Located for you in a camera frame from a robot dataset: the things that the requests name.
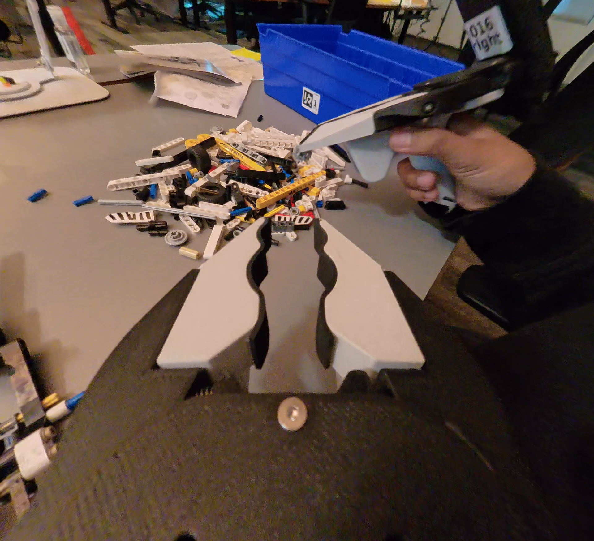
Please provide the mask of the clear plastic holder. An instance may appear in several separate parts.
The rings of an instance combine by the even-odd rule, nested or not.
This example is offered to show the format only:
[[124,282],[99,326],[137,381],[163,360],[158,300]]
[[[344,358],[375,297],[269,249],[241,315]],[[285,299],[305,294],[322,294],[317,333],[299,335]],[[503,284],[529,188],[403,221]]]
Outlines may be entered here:
[[78,72],[89,76],[90,67],[86,58],[87,46],[90,46],[68,6],[48,5],[47,10],[53,30],[66,58]]

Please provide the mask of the white instruction sheets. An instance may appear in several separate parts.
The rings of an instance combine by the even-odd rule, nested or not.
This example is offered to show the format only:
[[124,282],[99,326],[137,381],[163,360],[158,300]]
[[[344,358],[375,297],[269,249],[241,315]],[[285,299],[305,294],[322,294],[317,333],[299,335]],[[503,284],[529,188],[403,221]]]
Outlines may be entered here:
[[153,74],[153,98],[229,118],[263,80],[261,62],[211,42],[138,45],[115,55],[124,76]]

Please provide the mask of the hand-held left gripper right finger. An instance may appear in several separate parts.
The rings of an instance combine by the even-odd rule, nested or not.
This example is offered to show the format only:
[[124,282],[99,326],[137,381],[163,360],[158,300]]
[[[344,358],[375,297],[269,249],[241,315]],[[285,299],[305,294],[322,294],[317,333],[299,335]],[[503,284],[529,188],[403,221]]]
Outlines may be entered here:
[[322,366],[337,379],[423,368],[425,356],[381,265],[326,220],[314,221],[314,248],[324,288],[316,322]]

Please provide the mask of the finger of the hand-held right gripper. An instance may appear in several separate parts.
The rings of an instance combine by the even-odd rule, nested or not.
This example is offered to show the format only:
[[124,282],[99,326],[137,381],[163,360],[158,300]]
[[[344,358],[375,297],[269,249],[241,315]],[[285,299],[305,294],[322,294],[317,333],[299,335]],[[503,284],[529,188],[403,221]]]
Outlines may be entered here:
[[396,127],[474,110],[504,94],[516,70],[512,58],[492,58],[415,85],[411,91],[353,110],[318,124],[299,153],[339,145]]

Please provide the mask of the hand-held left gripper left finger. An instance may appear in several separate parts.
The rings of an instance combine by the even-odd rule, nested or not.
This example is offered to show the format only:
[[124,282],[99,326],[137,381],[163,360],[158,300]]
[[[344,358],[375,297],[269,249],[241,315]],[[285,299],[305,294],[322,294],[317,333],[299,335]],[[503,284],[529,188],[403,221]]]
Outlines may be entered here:
[[260,218],[205,261],[157,357],[162,369],[261,369],[270,344],[261,284],[271,221]]

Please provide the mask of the person's right hand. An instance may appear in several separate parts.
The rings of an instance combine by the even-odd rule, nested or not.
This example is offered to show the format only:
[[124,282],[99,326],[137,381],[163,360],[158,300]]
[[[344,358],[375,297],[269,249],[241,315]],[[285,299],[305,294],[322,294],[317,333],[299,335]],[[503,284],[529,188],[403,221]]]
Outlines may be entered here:
[[537,167],[529,151],[464,115],[453,116],[447,128],[397,128],[389,144],[395,153],[405,155],[397,172],[411,198],[420,203],[437,201],[436,174],[411,163],[412,156],[431,157],[452,175],[456,203],[466,211],[483,210],[512,196]]

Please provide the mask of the blue plastic bin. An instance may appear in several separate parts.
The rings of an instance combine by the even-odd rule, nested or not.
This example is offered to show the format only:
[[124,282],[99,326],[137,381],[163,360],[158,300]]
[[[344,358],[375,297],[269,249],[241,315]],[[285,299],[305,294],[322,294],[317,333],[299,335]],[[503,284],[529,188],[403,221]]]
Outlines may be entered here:
[[314,123],[465,69],[339,25],[257,24],[265,93]]

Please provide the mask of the toy brick model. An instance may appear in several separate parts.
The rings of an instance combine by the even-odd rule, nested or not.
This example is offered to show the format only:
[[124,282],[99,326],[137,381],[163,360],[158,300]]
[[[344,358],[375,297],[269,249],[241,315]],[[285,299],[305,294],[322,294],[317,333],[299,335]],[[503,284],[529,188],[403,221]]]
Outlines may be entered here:
[[84,394],[43,398],[25,341],[7,340],[1,333],[1,519],[16,522],[30,509],[36,478],[48,470],[58,451],[56,428]]

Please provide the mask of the heap of toy bricks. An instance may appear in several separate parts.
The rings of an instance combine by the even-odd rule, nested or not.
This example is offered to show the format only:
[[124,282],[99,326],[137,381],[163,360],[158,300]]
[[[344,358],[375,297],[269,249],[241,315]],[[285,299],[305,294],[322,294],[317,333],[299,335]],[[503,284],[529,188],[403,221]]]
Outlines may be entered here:
[[111,209],[106,220],[112,225],[161,238],[194,261],[211,259],[260,218],[271,221],[274,246],[295,242],[320,210],[346,209],[341,187],[369,187],[347,173],[347,155],[337,145],[314,150],[297,165],[292,151],[308,134],[244,121],[175,138],[137,160],[135,175],[108,183],[109,192],[128,198],[99,204]]

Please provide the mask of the white lamp stand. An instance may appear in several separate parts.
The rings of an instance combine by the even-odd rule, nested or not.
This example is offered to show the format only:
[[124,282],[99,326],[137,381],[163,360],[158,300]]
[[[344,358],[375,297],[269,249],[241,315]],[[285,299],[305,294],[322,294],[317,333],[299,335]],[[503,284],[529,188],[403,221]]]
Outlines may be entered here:
[[48,37],[41,22],[37,0],[25,0],[40,47],[36,67],[1,72],[1,118],[22,116],[52,109],[85,105],[109,97],[106,88],[81,69],[78,56],[75,68],[55,67]]

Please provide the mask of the person's right forearm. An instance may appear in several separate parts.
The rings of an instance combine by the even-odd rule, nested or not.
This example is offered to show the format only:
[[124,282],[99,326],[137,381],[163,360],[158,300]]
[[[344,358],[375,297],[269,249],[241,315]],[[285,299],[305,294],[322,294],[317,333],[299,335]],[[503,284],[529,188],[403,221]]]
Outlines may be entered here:
[[484,210],[420,207],[485,267],[510,331],[593,305],[593,200],[556,170],[538,162],[520,190]]

